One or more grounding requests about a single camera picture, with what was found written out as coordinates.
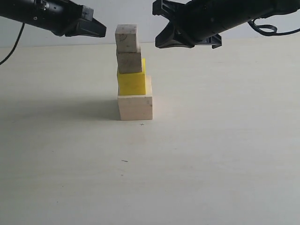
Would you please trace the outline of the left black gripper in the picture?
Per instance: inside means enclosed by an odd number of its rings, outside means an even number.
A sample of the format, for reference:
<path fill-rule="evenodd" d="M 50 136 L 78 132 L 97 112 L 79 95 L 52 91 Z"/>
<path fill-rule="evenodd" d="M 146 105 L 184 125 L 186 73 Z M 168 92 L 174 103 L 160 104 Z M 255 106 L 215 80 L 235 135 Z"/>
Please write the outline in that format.
<path fill-rule="evenodd" d="M 93 18 L 93 9 L 70 0 L 36 0 L 35 25 L 56 36 L 104 38 L 106 26 Z"/>

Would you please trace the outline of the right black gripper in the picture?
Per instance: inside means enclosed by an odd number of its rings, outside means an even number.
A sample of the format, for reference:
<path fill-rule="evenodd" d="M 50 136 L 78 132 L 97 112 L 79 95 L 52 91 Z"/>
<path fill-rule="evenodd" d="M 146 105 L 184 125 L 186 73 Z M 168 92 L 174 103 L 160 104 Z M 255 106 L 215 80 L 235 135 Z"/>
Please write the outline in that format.
<path fill-rule="evenodd" d="M 156 48 L 193 48 L 211 37 L 271 12 L 272 0 L 156 0 L 153 15 L 169 23 L 156 36 Z"/>

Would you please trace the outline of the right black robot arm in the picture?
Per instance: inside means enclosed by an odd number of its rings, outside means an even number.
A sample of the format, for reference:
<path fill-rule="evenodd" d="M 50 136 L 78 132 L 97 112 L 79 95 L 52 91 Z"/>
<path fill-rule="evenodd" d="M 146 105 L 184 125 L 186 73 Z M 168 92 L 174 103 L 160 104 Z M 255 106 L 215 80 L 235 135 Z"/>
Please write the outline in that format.
<path fill-rule="evenodd" d="M 263 36 L 279 36 L 271 25 L 256 25 L 255 20 L 298 11 L 298 0 L 191 0 L 187 3 L 156 0 L 152 14 L 168 19 L 167 26 L 156 36 L 159 49 L 193 48 L 196 45 L 221 47 L 220 33 L 248 23 Z"/>

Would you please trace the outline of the left grey black robot arm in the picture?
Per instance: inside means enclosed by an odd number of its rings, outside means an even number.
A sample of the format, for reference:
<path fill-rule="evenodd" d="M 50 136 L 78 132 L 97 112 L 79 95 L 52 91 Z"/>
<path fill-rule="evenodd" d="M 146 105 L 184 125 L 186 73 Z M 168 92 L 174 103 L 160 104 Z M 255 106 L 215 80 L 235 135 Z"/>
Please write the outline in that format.
<path fill-rule="evenodd" d="M 0 15 L 52 32 L 58 37 L 103 38 L 106 26 L 93 17 L 94 10 L 70 0 L 2 0 Z"/>

